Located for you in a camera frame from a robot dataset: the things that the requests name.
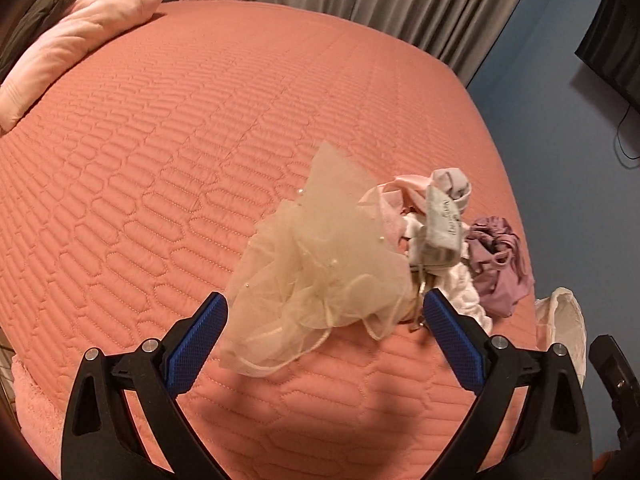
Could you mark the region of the pink quilted bed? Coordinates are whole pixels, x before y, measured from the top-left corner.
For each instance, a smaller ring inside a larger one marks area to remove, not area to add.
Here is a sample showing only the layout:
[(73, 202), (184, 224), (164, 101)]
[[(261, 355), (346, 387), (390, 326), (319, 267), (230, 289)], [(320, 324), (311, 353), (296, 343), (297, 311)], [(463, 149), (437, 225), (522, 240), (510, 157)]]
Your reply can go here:
[[(431, 55), (334, 16), (165, 3), (1, 140), (1, 326), (17, 418), (51, 469), (80, 360), (134, 350), (224, 289), (322, 143), (378, 182), (460, 168), (468, 220), (521, 226), (469, 93)], [(210, 359), (183, 411), (235, 479), (417, 479), (472, 403), (425, 332), (359, 325), (266, 378)]]

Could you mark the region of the pink pillow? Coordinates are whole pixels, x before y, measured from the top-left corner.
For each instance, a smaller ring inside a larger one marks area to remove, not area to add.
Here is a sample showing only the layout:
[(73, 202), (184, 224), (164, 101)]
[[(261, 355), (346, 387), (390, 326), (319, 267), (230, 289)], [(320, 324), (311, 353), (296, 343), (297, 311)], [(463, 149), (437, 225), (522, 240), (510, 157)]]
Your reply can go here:
[(7, 133), (66, 70), (107, 41), (149, 21), (163, 0), (75, 0), (11, 67), (1, 85)]

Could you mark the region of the white sock red trim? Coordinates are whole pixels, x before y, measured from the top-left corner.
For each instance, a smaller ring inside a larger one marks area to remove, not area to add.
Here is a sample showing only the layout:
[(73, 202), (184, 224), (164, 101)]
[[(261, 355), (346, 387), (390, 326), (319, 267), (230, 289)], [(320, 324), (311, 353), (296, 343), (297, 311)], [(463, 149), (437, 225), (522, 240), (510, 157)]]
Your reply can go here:
[[(420, 242), (420, 229), (422, 229), (423, 223), (414, 212), (407, 214), (405, 219), (407, 221), (407, 229), (402, 240), (408, 243), (407, 256), (410, 261), (412, 277), (413, 272), (420, 268), (420, 266), (415, 266), (414, 262), (418, 258), (416, 255), (416, 243)], [(459, 314), (474, 318), (480, 324), (480, 327), (490, 334), (492, 330), (491, 318), (480, 305), (480, 295), (472, 283), (471, 272), (464, 261), (468, 255), (468, 244), (463, 243), (462, 260), (460, 262), (442, 270), (427, 269), (424, 264), (422, 264), (422, 268), (434, 276), (432, 288), (438, 288)], [(415, 301), (413, 300), (413, 303), (410, 304), (409, 310), (401, 319), (401, 323), (410, 323)]]

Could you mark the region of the wall mounted television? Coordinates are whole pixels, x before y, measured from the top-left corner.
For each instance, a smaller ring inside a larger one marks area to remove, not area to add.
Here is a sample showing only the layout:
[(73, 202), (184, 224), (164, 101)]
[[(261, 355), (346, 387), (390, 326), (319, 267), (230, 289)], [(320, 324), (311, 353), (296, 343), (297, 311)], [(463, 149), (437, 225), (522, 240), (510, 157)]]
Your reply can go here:
[(639, 110), (639, 15), (623, 0), (600, 1), (575, 53)]

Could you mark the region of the white lined trash bin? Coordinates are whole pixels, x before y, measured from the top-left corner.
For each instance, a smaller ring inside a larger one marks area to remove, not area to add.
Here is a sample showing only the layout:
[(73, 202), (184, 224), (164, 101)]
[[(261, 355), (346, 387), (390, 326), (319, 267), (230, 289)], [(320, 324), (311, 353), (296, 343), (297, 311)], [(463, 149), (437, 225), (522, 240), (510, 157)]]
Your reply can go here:
[(587, 374), (587, 330), (582, 309), (574, 292), (556, 288), (549, 297), (535, 301), (537, 349), (564, 344), (574, 364), (578, 382)]

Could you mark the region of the grey sock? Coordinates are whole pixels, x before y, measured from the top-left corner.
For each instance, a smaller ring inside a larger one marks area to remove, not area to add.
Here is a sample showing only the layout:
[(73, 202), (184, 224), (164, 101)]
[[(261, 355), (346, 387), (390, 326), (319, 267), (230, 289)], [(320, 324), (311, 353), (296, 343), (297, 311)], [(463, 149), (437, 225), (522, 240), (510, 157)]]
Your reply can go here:
[(405, 216), (408, 260), (413, 271), (443, 271), (460, 262), (462, 223), (458, 206), (439, 188), (426, 188), (424, 213)]

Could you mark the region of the beige cloth item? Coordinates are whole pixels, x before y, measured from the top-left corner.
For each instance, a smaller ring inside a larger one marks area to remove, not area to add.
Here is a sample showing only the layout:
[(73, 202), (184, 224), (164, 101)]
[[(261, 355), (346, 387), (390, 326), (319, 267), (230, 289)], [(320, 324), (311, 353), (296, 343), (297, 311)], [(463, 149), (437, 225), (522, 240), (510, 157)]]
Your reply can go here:
[(416, 301), (414, 302), (413, 314), (409, 323), (410, 333), (417, 332), (425, 327), (423, 315), (424, 298), (433, 287), (434, 276), (420, 266), (416, 272), (413, 272), (412, 279), (416, 284)]

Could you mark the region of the purple cloth garment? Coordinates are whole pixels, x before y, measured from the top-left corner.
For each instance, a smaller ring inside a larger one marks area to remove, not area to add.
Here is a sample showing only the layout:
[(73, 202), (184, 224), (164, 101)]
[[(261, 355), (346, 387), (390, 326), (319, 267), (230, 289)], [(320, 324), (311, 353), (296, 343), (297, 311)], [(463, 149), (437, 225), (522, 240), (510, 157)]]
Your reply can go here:
[(492, 318), (510, 318), (534, 286), (518, 234), (506, 218), (491, 216), (476, 219), (465, 240), (480, 305)]

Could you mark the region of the light pink cloth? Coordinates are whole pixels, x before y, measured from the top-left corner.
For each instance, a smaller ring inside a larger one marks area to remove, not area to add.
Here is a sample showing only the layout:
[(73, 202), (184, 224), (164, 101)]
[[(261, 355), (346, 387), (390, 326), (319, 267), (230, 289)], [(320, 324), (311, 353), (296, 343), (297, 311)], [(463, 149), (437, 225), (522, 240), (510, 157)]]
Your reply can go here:
[(459, 214), (468, 206), (472, 184), (459, 168), (440, 168), (429, 177), (420, 174), (403, 174), (376, 187), (380, 196), (385, 239), (404, 246), (404, 238), (410, 240), (410, 222), (423, 223), (427, 217), (427, 191), (438, 188), (458, 207)]

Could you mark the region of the cream tulle veil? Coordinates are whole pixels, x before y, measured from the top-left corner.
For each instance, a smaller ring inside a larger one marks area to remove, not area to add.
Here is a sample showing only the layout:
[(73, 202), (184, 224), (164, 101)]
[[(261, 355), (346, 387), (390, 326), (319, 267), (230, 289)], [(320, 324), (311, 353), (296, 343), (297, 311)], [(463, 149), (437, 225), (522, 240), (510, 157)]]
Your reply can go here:
[(314, 351), (332, 330), (362, 323), (389, 335), (413, 302), (408, 258), (385, 239), (375, 180), (322, 144), (295, 200), (256, 226), (224, 296), (220, 364), (270, 375)]

